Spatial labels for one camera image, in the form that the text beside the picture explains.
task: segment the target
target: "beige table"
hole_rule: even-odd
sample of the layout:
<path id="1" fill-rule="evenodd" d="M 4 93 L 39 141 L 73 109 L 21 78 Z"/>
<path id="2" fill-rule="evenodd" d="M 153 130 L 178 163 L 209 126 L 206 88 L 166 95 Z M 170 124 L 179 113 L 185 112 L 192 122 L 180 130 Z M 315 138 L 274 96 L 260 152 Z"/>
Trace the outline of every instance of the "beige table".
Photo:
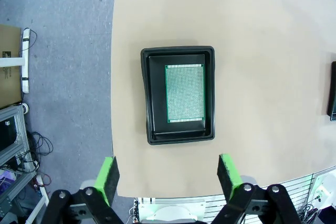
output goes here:
<path id="1" fill-rule="evenodd" d="M 146 140 L 140 51 L 215 48 L 212 141 Z M 336 0 L 115 0 L 112 136 L 118 194 L 221 194 L 218 155 L 230 153 L 261 186 L 336 164 L 336 123 L 326 116 L 336 60 Z"/>

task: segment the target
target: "concrete floor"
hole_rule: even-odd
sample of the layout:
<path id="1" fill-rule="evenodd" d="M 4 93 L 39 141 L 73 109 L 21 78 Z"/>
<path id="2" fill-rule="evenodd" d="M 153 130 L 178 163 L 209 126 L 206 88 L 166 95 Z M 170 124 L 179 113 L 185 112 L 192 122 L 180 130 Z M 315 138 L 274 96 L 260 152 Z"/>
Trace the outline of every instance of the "concrete floor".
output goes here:
<path id="1" fill-rule="evenodd" d="M 48 190 L 74 193 L 96 178 L 112 155 L 111 29 L 114 0 L 0 0 L 0 23 L 37 34 L 29 54 L 28 128 L 48 137 L 54 152 L 41 162 Z M 124 222 L 133 198 L 113 207 Z"/>

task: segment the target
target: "bolt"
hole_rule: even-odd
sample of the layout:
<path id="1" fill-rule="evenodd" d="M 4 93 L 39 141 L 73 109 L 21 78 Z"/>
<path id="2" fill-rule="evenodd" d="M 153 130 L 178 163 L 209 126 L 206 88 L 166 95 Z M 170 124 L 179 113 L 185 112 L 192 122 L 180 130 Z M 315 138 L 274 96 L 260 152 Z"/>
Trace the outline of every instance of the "bolt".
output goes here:
<path id="1" fill-rule="evenodd" d="M 61 193 L 59 194 L 59 197 L 60 197 L 61 199 L 64 199 L 65 196 L 66 196 L 65 192 L 61 191 Z"/>
<path id="2" fill-rule="evenodd" d="M 244 190 L 245 191 L 251 191 L 252 187 L 250 185 L 245 185 Z"/>
<path id="3" fill-rule="evenodd" d="M 91 188 L 88 188 L 88 189 L 86 189 L 86 191 L 85 191 L 85 194 L 86 195 L 91 195 L 93 193 L 93 191 L 92 191 L 92 189 Z"/>
<path id="4" fill-rule="evenodd" d="M 278 192 L 279 192 L 279 187 L 277 187 L 277 186 L 272 186 L 272 192 L 273 192 L 273 193 L 278 193 Z"/>

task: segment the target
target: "white slatted panel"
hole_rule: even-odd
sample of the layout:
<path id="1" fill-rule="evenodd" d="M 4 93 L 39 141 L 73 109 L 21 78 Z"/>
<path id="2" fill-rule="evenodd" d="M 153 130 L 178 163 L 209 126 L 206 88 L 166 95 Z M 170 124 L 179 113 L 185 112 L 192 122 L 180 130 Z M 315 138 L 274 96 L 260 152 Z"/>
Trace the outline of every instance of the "white slatted panel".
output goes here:
<path id="1" fill-rule="evenodd" d="M 308 198 L 309 188 L 311 186 L 313 175 L 307 175 L 298 179 L 287 181 L 281 183 L 284 185 L 288 191 L 288 194 L 293 201 L 295 208 L 298 210 L 302 207 Z M 153 198 L 152 204 L 177 204 L 177 203 L 187 203 L 187 202 L 199 202 L 200 200 L 205 201 L 205 212 L 204 212 L 204 222 L 211 223 L 217 214 L 220 212 L 222 207 L 226 204 L 224 195 L 213 195 L 204 197 L 191 197 L 191 198 Z M 149 198 L 139 198 L 139 202 L 148 203 Z M 245 218 L 245 224 L 261 223 L 258 216 L 249 215 Z"/>

